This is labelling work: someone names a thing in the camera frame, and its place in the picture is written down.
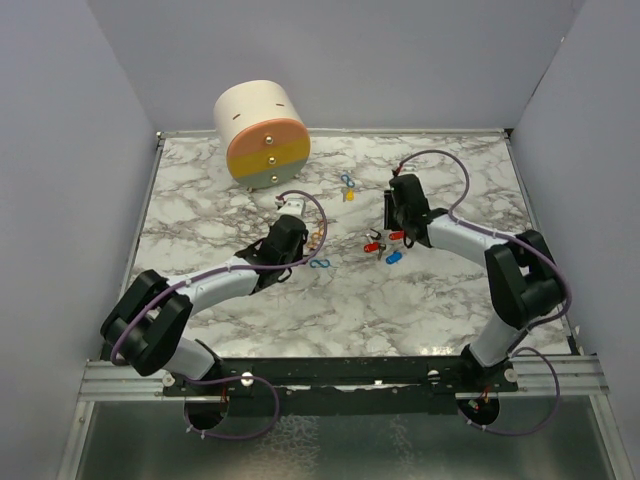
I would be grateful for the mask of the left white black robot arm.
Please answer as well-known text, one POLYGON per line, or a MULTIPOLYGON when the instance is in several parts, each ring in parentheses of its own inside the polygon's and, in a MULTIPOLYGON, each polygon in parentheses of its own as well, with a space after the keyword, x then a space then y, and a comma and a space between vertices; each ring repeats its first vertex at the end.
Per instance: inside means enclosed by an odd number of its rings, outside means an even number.
POLYGON ((265 238, 209 271, 170 280, 146 270, 125 291, 100 334, 139 375, 166 370, 186 377, 195 392, 210 394, 220 385, 221 360, 202 342, 183 337, 187 321, 226 300, 286 281, 292 265, 303 259, 307 236, 301 219, 282 215, 265 238))

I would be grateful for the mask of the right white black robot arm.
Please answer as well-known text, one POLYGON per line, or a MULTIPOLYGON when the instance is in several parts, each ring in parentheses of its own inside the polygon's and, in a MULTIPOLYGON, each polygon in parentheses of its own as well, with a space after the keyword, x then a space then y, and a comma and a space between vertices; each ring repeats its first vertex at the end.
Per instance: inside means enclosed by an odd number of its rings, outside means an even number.
POLYGON ((491 231, 432 209, 414 174, 392 178, 384 202, 384 228, 403 232, 407 247, 447 251, 486 269, 493 313, 464 347, 459 367, 467 389, 483 390, 527 327, 569 299, 544 237, 535 230, 516 236, 491 231))

